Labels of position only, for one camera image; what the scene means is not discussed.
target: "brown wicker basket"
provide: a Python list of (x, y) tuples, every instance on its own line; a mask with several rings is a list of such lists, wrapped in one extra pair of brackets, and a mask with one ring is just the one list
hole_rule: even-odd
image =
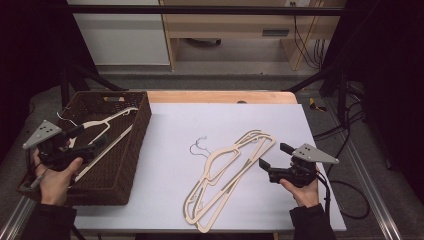
[[(62, 113), (62, 118), (75, 124), (103, 120), (128, 107), (138, 111), (111, 120), (106, 144), (102, 152), (132, 124), (132, 129), (90, 171), (68, 190), (67, 205), (125, 205), (128, 203), (140, 148), (152, 115), (146, 92), (78, 92)], [(59, 120), (57, 126), (66, 131), (74, 125)], [(77, 137), (75, 147), (88, 144), (101, 133), (106, 125), (87, 128)], [(35, 201), (40, 201), (38, 192), (17, 191)]]

